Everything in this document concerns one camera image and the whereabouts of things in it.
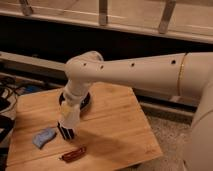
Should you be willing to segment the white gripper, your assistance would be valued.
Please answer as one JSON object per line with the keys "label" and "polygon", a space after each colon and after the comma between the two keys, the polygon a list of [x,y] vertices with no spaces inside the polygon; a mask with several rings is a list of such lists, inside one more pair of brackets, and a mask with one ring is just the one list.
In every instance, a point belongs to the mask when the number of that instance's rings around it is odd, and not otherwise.
{"label": "white gripper", "polygon": [[[91,83],[83,83],[69,80],[64,87],[63,96],[70,106],[80,104],[88,94]],[[66,102],[61,104],[61,113],[67,118],[71,113],[71,107]]]}

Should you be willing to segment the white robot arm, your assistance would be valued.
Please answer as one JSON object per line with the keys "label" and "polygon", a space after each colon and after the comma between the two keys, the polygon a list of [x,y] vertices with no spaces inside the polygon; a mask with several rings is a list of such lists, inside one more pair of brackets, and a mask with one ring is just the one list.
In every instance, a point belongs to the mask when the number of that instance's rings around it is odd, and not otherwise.
{"label": "white robot arm", "polygon": [[59,124],[80,120],[80,104],[95,82],[130,86],[199,101],[182,159],[183,171],[213,171],[213,52],[106,61],[96,51],[69,59]]}

